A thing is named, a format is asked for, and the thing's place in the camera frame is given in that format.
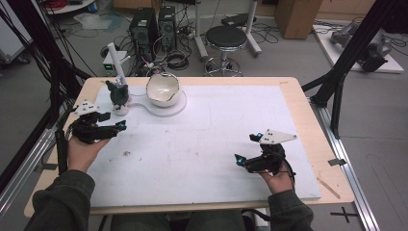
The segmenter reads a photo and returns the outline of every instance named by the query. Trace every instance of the person's arm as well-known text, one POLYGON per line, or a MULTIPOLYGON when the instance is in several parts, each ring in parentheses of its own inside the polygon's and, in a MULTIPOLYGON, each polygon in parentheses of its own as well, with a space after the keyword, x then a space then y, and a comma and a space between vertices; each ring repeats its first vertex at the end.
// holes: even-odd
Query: person's arm
POLYGON ((309 231, 313 211, 306 206, 293 190, 293 183, 284 165, 274 176, 261 173, 272 195, 268 198, 271 231, 309 231))
POLYGON ((35 214, 27 230, 88 230, 89 200, 95 183, 86 172, 108 141, 86 144, 71 138, 68 171, 33 195, 35 214))

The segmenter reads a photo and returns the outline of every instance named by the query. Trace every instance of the robotic arm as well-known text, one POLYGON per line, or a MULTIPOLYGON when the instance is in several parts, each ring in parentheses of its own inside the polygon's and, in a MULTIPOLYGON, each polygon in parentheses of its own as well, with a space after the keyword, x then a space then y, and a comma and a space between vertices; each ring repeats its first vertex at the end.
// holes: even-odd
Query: robotic arm
MULTIPOLYGON (((359 23, 356 23, 354 21, 350 22, 350 24, 343 27, 342 30, 333 32, 330 38, 330 42, 333 44, 338 43, 342 46, 342 48, 345 48, 359 26, 359 23)), ((384 57, 390 52, 391 41, 385 38, 382 34, 377 33, 362 57, 360 57, 360 59, 357 61, 357 63, 366 72, 373 72, 382 64, 387 62, 384 57)))

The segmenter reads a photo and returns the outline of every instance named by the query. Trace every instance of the wooden table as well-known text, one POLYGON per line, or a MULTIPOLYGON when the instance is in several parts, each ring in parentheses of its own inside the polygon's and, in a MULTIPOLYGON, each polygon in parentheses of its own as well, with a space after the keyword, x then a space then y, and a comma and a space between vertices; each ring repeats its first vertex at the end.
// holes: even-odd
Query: wooden table
MULTIPOLYGON (((110 78, 88 79, 77 99, 76 104, 87 99, 94 102, 96 95, 105 81, 110 78)), ((130 86, 145 86, 148 78, 128 78, 130 86)), ((327 161, 335 158, 334 153, 324 136, 318 120, 315 117, 299 83, 291 77, 243 77, 243 78, 220 78, 220 77, 181 77, 182 86, 278 86, 280 87, 289 111, 292 115, 294 126, 302 141, 304 150, 311 164, 312 170, 317 177, 321 198, 306 200, 306 204, 350 203, 354 200, 353 192, 344 178, 339 166, 331 167, 327 161)), ((71 115, 64 127, 75 119, 71 115)), ((54 149, 48 163, 57 163, 57 151, 54 149)), ((57 170, 45 170, 40 176, 34 192, 45 189, 58 176, 57 170)), ((148 213, 159 211, 191 211, 227 208, 262 208, 267 207, 265 201, 245 203, 217 203, 217 204, 193 204, 193 205, 163 205, 142 207, 114 207, 104 209, 91 208, 92 215, 118 214, 118 213, 148 213)), ((32 201, 27 203, 24 214, 30 217, 33 214, 32 201)))

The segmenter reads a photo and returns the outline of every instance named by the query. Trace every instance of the computer tower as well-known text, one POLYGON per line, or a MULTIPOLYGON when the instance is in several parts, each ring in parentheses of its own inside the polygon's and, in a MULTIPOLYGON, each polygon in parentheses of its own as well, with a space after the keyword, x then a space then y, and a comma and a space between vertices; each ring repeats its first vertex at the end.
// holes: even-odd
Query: computer tower
POLYGON ((143 55, 144 59, 153 62, 159 50, 159 30, 154 9, 137 8, 129 31, 137 55, 143 55))
POLYGON ((169 51, 177 48, 175 8, 161 6, 159 11, 159 33, 162 37, 162 50, 169 51))

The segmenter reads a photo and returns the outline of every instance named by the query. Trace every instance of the gray sleeve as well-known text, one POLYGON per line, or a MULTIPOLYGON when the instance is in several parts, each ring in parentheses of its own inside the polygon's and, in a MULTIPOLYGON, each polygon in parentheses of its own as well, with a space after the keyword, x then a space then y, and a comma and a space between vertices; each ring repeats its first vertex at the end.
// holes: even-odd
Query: gray sleeve
POLYGON ((270 230, 313 230, 313 211, 306 206, 294 191, 285 191, 268 198, 270 230))
POLYGON ((27 230, 88 230, 93 179, 78 170, 69 170, 47 189, 33 195, 35 210, 27 230))

